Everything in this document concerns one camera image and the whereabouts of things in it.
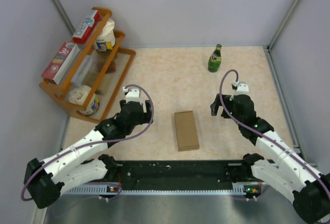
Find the brown cardboard box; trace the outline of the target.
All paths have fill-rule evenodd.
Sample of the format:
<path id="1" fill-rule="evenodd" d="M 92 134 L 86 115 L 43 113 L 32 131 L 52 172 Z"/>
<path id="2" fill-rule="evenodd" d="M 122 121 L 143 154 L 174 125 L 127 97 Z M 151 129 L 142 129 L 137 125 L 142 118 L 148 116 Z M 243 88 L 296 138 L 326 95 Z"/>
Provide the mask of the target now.
<path id="1" fill-rule="evenodd" d="M 174 113 L 174 124 L 178 151 L 200 148 L 193 111 Z"/>

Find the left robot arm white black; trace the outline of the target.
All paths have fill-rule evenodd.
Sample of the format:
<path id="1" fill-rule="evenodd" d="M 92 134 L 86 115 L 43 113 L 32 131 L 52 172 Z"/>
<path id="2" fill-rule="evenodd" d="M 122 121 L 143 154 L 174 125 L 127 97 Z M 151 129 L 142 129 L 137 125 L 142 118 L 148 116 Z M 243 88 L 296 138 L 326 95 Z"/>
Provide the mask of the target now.
<path id="1" fill-rule="evenodd" d="M 121 141 L 136 138 L 132 131 L 138 125 L 150 127 L 154 104 L 123 100 L 120 112 L 101 121 L 82 139 L 57 154 L 43 160 L 36 158 L 27 163 L 23 201 L 33 201 L 37 208 L 52 205 L 70 189 L 94 180 L 113 180 L 117 175 L 116 163 L 111 156 L 92 156 Z"/>

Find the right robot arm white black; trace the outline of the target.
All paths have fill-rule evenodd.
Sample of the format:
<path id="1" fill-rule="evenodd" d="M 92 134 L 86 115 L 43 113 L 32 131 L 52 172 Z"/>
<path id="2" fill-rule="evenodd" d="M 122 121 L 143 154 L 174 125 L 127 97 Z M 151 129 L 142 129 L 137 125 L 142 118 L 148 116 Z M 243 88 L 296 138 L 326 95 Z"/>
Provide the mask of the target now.
<path id="1" fill-rule="evenodd" d="M 246 94 L 217 94 L 211 114 L 232 119 L 242 136 L 264 151 L 272 163 L 258 154 L 246 155 L 241 169 L 244 179 L 255 178 L 281 193 L 306 223 L 329 222 L 329 174 L 323 174 L 305 162 L 281 139 L 274 128 L 257 116 L 254 103 Z"/>

